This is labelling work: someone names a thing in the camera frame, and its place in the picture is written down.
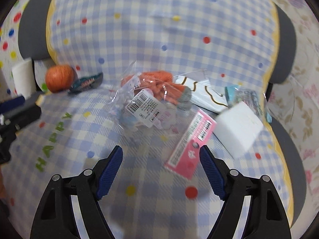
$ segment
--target silver screw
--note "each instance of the silver screw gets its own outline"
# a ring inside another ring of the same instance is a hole
[[[263,180],[264,180],[265,182],[268,182],[268,181],[270,181],[270,178],[269,178],[269,176],[267,176],[267,175],[263,175]]]
[[[237,176],[239,174],[239,172],[237,170],[235,170],[235,169],[232,169],[232,170],[230,170],[230,174],[232,176]]]
[[[90,176],[92,174],[92,170],[91,169],[87,169],[84,171],[83,173],[85,176]]]
[[[52,180],[56,182],[59,178],[60,178],[60,176],[58,174],[56,174],[52,177]]]

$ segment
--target white tag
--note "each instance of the white tag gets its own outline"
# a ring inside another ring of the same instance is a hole
[[[166,106],[147,91],[141,90],[126,106],[126,109],[145,126],[152,127],[154,120],[163,114]]]

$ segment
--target yellow scalloped trim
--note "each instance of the yellow scalloped trim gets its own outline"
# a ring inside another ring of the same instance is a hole
[[[58,64],[57,53],[53,49],[53,47],[50,43],[50,38],[51,38],[50,22],[51,22],[51,18],[53,16],[53,14],[54,14],[54,11],[55,11],[55,0],[51,0],[50,6],[49,6],[49,11],[47,12],[47,23],[46,23],[45,36],[46,36],[46,40],[47,40],[47,50],[49,51],[49,54],[50,54],[51,58],[53,59],[53,61],[55,62],[55,64]]]
[[[268,71],[263,76],[263,90],[261,91],[262,94],[260,96],[260,98],[262,98],[261,102],[260,102],[262,109],[264,108],[264,99],[263,99],[264,98],[264,91],[267,89],[268,82],[270,80],[273,69],[274,69],[275,64],[277,62],[277,57],[278,57],[278,52],[279,52],[279,41],[280,41],[279,19],[278,19],[277,9],[276,9],[275,4],[271,0],[270,0],[270,2],[272,3],[272,10],[271,10],[272,18],[273,18],[275,25],[276,25],[275,30],[272,33],[272,39],[273,39],[274,44],[275,44],[275,49],[274,49],[274,52],[271,56],[271,66],[269,67]],[[288,192],[290,195],[290,201],[289,201],[288,209],[287,209],[287,217],[288,217],[289,226],[291,227],[292,219],[293,219],[293,193],[292,193],[292,186],[291,186],[291,180],[290,180],[288,167],[286,164],[285,157],[281,151],[280,145],[277,141],[277,138],[276,138],[274,132],[272,131],[272,127],[269,125],[269,123],[266,121],[266,119],[264,119],[263,123],[264,123],[264,126],[268,129],[269,133],[272,135],[272,141],[274,142],[274,150],[284,164],[284,181],[287,185],[287,189],[288,189]]]

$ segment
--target white label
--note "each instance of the white label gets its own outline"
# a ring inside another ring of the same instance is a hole
[[[187,143],[191,140],[192,134],[197,129],[198,125],[202,121],[203,115],[199,112],[196,114],[196,116],[193,118],[193,121],[189,125],[188,130],[184,133],[183,138],[178,143],[176,149],[174,150],[173,154],[171,155],[168,164],[170,164],[173,167],[176,167],[179,160],[181,159],[181,155],[184,152],[184,149],[187,146]]]
[[[206,135],[207,135],[207,131],[209,130],[209,128],[211,127],[212,123],[209,120],[206,120],[205,125],[203,126],[203,129],[201,130],[201,132],[199,133],[199,135],[197,136],[197,138],[200,141],[204,141]]]
[[[154,120],[166,110],[164,104],[145,90],[141,90],[126,108],[147,127],[152,127]]]

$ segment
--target white cube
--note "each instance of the white cube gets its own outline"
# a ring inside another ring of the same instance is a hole
[[[214,134],[233,158],[242,157],[263,129],[263,123],[246,105],[240,102],[216,117]]]

